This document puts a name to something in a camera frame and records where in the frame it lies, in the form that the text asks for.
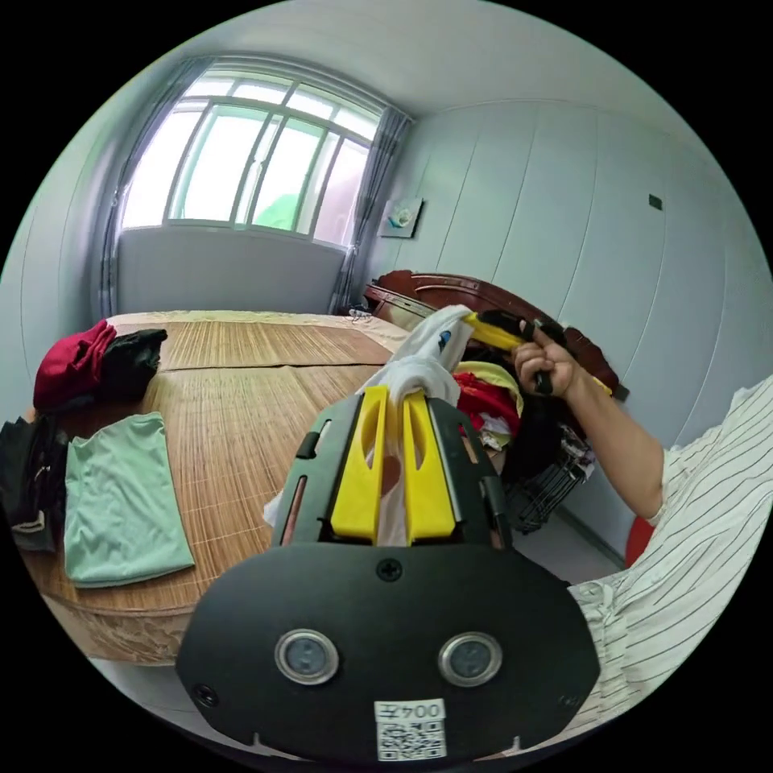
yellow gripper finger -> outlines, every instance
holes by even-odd
[[[343,539],[376,544],[388,399],[387,386],[379,384],[368,386],[360,403],[330,523]]]
[[[403,459],[407,543],[447,539],[456,521],[427,399],[421,391],[403,401]]]

person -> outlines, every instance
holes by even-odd
[[[552,393],[571,408],[612,487],[655,526],[629,569],[568,589],[601,673],[567,728],[527,755],[584,735],[650,695],[725,609],[773,505],[773,375],[738,391],[723,422],[698,440],[663,449],[544,332],[515,349],[513,363],[533,395],[537,372],[549,373]]]

white striped shirt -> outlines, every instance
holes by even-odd
[[[569,589],[601,673],[567,728],[524,753],[620,716],[687,659],[743,578],[771,505],[773,376],[737,392],[720,426],[665,452],[663,505],[639,560]]]

ceiling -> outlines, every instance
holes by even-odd
[[[559,27],[484,0],[287,0],[174,53],[260,52],[336,70],[410,115],[505,99],[591,105],[710,153],[653,89]]]

window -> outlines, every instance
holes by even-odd
[[[378,120],[311,85],[214,68],[151,140],[122,228],[207,223],[348,246]]]

